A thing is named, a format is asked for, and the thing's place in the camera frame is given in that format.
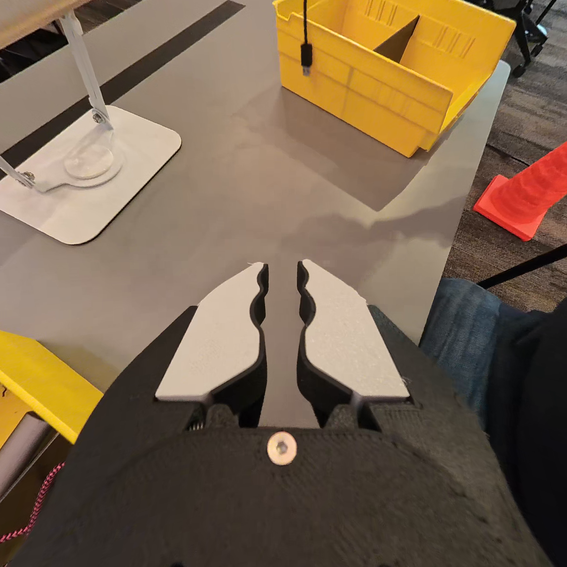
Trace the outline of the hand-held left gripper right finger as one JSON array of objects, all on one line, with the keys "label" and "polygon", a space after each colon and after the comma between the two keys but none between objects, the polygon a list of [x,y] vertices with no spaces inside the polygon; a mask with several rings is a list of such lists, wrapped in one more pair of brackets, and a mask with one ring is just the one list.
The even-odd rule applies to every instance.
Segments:
[{"label": "hand-held left gripper right finger", "polygon": [[365,298],[309,259],[298,262],[296,285],[303,323],[296,380],[319,427],[336,408],[368,428],[378,427],[375,406],[409,409],[410,392]]}]

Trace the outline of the yellow plastic bin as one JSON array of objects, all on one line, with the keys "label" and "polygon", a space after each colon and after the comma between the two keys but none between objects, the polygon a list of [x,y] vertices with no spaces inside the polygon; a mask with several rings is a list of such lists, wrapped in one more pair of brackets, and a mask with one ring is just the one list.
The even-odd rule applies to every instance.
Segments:
[{"label": "yellow plastic bin", "polygon": [[1,331],[1,385],[75,444],[103,393],[38,341]]},{"label": "yellow plastic bin", "polygon": [[[401,155],[429,151],[516,24],[465,1],[274,1],[284,88]],[[373,50],[417,15],[400,63]]]}]

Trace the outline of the person's leg in jeans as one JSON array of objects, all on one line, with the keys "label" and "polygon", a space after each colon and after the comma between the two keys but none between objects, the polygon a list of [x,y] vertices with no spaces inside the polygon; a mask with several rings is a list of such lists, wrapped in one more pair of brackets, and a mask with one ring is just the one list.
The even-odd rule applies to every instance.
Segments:
[{"label": "person's leg in jeans", "polygon": [[491,412],[514,408],[550,314],[521,311],[477,284],[443,278],[420,349],[450,377],[457,394],[489,432]]}]

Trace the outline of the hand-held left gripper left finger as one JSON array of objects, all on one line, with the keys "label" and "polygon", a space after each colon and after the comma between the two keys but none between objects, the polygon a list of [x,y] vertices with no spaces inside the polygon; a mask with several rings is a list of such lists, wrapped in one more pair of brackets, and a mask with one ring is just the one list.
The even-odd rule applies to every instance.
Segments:
[{"label": "hand-held left gripper left finger", "polygon": [[259,424],[267,384],[268,265],[247,268],[198,304],[155,392],[166,402],[228,406],[243,428]]}]

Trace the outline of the orange traffic cone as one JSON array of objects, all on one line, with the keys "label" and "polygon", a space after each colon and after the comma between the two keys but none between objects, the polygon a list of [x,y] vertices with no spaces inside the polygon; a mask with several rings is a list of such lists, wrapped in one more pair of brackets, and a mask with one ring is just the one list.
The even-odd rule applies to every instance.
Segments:
[{"label": "orange traffic cone", "polygon": [[495,176],[473,211],[527,242],[547,211],[564,196],[566,143],[511,178]]}]

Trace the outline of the black office chair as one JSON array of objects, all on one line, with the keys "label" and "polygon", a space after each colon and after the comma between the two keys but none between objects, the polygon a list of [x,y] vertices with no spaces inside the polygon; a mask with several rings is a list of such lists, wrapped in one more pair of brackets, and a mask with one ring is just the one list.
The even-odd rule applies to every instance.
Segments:
[{"label": "black office chair", "polygon": [[512,75],[516,79],[526,72],[535,58],[542,52],[542,48],[548,40],[548,33],[541,25],[542,20],[556,1],[549,1],[536,20],[532,20],[530,17],[533,3],[534,1],[518,1],[511,11],[514,16],[513,19],[516,21],[514,38],[523,57],[523,62],[512,71]]}]

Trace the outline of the white metal stand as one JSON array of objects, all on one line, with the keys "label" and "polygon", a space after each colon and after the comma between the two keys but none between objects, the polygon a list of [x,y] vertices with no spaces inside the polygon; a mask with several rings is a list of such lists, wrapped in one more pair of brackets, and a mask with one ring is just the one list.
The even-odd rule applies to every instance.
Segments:
[{"label": "white metal stand", "polygon": [[66,245],[97,237],[181,147],[180,135],[104,102],[74,10],[58,18],[90,110],[14,168],[1,212]]}]

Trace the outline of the black metal bar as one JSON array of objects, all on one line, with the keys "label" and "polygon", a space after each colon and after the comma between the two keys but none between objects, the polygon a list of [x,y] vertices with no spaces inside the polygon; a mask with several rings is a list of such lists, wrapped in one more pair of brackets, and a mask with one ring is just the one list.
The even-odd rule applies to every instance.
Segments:
[{"label": "black metal bar", "polygon": [[483,289],[489,289],[563,259],[566,259],[566,244],[486,278],[485,280],[478,282],[477,285]]}]

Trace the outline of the dark bin divider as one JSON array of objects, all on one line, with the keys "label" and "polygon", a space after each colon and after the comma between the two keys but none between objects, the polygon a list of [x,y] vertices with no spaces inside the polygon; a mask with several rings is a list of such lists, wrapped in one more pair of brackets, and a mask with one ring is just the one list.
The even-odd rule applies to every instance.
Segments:
[{"label": "dark bin divider", "polygon": [[420,15],[417,15],[409,23],[383,41],[373,51],[393,62],[400,63],[419,19]]}]

